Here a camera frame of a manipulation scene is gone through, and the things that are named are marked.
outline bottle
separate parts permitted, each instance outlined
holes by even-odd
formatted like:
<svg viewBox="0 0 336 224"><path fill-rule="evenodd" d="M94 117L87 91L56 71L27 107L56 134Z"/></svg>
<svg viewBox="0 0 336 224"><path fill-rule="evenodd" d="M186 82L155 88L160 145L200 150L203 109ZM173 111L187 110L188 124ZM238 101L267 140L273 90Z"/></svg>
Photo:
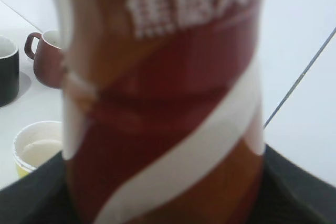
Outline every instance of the bottle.
<svg viewBox="0 0 336 224"><path fill-rule="evenodd" d="M261 0L56 0L83 223L245 223L263 171Z"/></svg>

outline mug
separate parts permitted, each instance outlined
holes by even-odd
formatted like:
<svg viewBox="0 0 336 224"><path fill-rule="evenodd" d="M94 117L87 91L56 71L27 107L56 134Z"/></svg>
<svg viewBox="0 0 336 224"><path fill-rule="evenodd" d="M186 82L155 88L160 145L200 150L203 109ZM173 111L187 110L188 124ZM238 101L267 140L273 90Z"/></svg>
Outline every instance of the mug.
<svg viewBox="0 0 336 224"><path fill-rule="evenodd" d="M12 102L19 92L19 49L0 36L0 106Z"/></svg>
<svg viewBox="0 0 336 224"><path fill-rule="evenodd" d="M33 53L31 45L34 38L39 39L36 52ZM26 55L34 60L34 73L36 78L51 88L60 88L62 80L62 54L59 47L59 32L49 30L42 34L29 34L25 44Z"/></svg>
<svg viewBox="0 0 336 224"><path fill-rule="evenodd" d="M62 123L42 121L23 128L14 138L13 156L20 178L31 173L62 149Z"/></svg>

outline black mug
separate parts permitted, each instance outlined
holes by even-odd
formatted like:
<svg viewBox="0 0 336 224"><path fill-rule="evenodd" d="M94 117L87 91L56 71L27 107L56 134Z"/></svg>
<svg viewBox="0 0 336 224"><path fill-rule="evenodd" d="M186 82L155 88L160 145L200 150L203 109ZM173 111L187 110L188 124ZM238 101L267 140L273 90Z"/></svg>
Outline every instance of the black mug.
<svg viewBox="0 0 336 224"><path fill-rule="evenodd" d="M19 50L10 39L0 36L0 106L12 102L19 92Z"/></svg>

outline mug handle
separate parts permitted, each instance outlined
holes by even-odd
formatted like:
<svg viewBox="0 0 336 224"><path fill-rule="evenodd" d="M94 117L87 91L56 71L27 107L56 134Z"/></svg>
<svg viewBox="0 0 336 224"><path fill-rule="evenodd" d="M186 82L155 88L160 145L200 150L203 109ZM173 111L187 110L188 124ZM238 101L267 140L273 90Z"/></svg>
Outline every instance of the mug handle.
<svg viewBox="0 0 336 224"><path fill-rule="evenodd" d="M26 44L25 44L25 53L32 60L35 58L35 54L31 50L31 45L33 43L34 38L37 38L40 40L41 37L42 37L42 34L40 33L31 33L27 37Z"/></svg>

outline white table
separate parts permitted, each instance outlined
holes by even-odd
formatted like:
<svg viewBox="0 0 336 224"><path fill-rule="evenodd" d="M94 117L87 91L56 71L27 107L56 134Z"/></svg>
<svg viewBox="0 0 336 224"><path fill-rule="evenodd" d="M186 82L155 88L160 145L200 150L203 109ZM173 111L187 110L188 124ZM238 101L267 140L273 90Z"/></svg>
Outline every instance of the white table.
<svg viewBox="0 0 336 224"><path fill-rule="evenodd" d="M0 2L0 34L17 43L20 52L19 95L14 102L0 108L0 188L18 179L12 156L15 135L31 123L62 118L61 91L37 81L33 61L24 53L25 40L34 31L38 30Z"/></svg>
<svg viewBox="0 0 336 224"><path fill-rule="evenodd" d="M258 50L265 121L336 26L336 0L265 0ZM22 86L15 103L0 108L0 188L17 179L12 140L26 125L61 120L61 94L40 84L23 45L36 29L0 3L0 34L20 47ZM265 130L266 141L282 155L336 186L336 39Z"/></svg>

